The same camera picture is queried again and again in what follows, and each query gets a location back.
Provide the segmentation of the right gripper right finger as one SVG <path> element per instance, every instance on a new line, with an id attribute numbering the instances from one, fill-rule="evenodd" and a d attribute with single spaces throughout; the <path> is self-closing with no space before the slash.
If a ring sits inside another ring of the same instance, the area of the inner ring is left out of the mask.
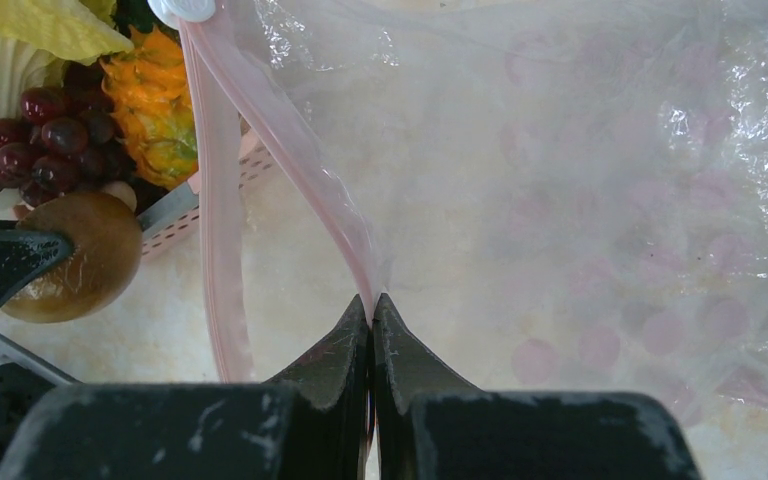
<path id="1" fill-rule="evenodd" d="M 382 295 L 372 335 L 384 479 L 697 479 L 671 414 L 631 392 L 486 391 Z"/>

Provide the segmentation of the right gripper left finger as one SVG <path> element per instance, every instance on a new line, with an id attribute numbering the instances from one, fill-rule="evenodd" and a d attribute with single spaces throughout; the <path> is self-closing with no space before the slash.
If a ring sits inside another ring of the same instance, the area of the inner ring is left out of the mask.
<path id="1" fill-rule="evenodd" d="M 353 300 L 261 383 L 57 387 L 20 424 L 0 479 L 359 479 L 370 343 Z"/>

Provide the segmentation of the brown mushroom toy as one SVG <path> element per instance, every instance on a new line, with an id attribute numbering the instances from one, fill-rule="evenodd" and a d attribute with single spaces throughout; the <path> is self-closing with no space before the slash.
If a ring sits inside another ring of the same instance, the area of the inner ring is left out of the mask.
<path id="1" fill-rule="evenodd" d="M 19 220 L 20 230 L 57 233 L 73 253 L 31 281 L 2 307 L 15 319 L 62 323 L 113 302 L 138 270 L 143 232 L 134 210 L 104 191 L 74 192 L 44 203 Z"/>

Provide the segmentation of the dark red grape bunch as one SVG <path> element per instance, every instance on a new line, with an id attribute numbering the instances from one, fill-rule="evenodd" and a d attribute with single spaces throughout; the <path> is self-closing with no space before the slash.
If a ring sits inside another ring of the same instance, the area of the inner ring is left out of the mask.
<path id="1" fill-rule="evenodd" d="M 136 164 L 112 117 L 95 62 L 71 63 L 60 86 L 19 95 L 19 116 L 0 118 L 0 194 L 16 191 L 35 208 L 66 194 L 129 182 Z"/>

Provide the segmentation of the clear zip top bag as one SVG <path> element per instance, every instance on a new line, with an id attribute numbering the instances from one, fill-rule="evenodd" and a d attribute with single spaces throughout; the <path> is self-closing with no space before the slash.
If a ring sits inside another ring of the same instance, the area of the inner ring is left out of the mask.
<path id="1" fill-rule="evenodd" d="M 382 295 L 492 389 L 768 409 L 768 1 L 159 1 L 226 381 Z"/>

